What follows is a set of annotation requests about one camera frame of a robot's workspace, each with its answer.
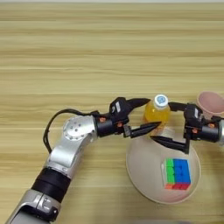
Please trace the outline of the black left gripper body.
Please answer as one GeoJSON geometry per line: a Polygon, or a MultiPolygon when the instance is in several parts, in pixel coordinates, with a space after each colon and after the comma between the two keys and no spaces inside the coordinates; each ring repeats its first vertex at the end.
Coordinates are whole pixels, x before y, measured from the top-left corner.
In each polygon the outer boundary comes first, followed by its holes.
{"type": "Polygon", "coordinates": [[[107,137],[110,135],[121,135],[124,133],[124,125],[127,124],[130,119],[125,117],[102,117],[95,116],[94,122],[98,137],[107,137]]]}

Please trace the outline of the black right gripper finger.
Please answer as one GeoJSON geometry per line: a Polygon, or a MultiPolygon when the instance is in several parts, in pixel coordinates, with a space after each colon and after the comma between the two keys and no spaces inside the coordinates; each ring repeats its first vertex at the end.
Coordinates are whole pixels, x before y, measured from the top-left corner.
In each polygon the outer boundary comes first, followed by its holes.
{"type": "Polygon", "coordinates": [[[150,137],[153,141],[155,141],[158,144],[163,145],[166,148],[170,148],[177,151],[184,151],[185,150],[185,144],[177,141],[173,141],[169,137],[165,136],[151,136],[150,137]]]}
{"type": "Polygon", "coordinates": [[[174,112],[184,111],[186,109],[186,104],[171,101],[171,102],[169,102],[169,107],[170,107],[171,111],[174,111],[174,112]]]}

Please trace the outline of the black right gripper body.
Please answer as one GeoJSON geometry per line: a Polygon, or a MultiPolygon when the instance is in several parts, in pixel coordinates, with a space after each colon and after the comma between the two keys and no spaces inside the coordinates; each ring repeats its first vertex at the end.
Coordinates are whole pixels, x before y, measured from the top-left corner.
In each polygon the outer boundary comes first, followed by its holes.
{"type": "Polygon", "coordinates": [[[189,153],[190,141],[206,141],[211,143],[218,143],[221,140],[221,126],[219,123],[210,122],[201,127],[193,127],[186,125],[185,132],[185,154],[189,153]]]}

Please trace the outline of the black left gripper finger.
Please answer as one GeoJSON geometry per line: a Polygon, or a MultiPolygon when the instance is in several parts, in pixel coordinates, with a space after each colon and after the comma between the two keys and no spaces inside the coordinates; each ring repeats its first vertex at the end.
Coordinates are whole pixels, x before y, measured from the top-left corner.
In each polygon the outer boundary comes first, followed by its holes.
{"type": "Polygon", "coordinates": [[[156,129],[160,125],[160,122],[148,122],[145,124],[142,124],[139,128],[137,129],[132,129],[130,131],[130,137],[135,138],[135,137],[140,137],[143,135],[146,135],[156,129]]]}
{"type": "Polygon", "coordinates": [[[143,105],[147,104],[151,100],[148,98],[132,98],[128,100],[129,104],[129,112],[131,112],[135,108],[142,107],[143,105]]]}

